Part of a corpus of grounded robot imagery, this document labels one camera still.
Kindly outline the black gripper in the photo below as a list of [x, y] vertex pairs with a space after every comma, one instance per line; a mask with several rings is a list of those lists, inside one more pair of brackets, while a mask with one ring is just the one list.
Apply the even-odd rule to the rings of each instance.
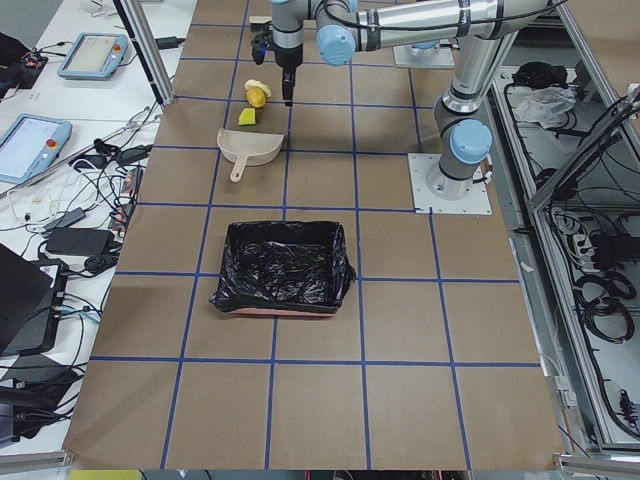
[[283, 70], [283, 100], [286, 106], [293, 105], [295, 89], [295, 70], [303, 62], [303, 45], [295, 47], [274, 46], [275, 60]]

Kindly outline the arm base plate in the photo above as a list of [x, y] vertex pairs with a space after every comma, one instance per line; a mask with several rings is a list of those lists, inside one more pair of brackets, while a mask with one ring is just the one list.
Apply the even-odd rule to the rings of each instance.
[[452, 44], [448, 41], [426, 42], [393, 48], [394, 62], [398, 67], [420, 69], [453, 69], [455, 62]]
[[408, 155], [413, 209], [418, 214], [492, 214], [488, 180], [480, 167], [471, 179], [452, 180], [440, 170], [440, 154]]

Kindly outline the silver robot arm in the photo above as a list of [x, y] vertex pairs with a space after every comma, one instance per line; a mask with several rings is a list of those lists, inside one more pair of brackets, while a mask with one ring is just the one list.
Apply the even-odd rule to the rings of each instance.
[[453, 129], [484, 102], [496, 70], [518, 32], [556, 1], [415, 1], [361, 10], [355, 1], [274, 1], [271, 18], [252, 29], [256, 64], [273, 52], [290, 105], [296, 70], [303, 62], [304, 24], [314, 22], [316, 47], [333, 66], [358, 52], [390, 49], [397, 66], [449, 69], [453, 76], [434, 107], [443, 151], [452, 152]]

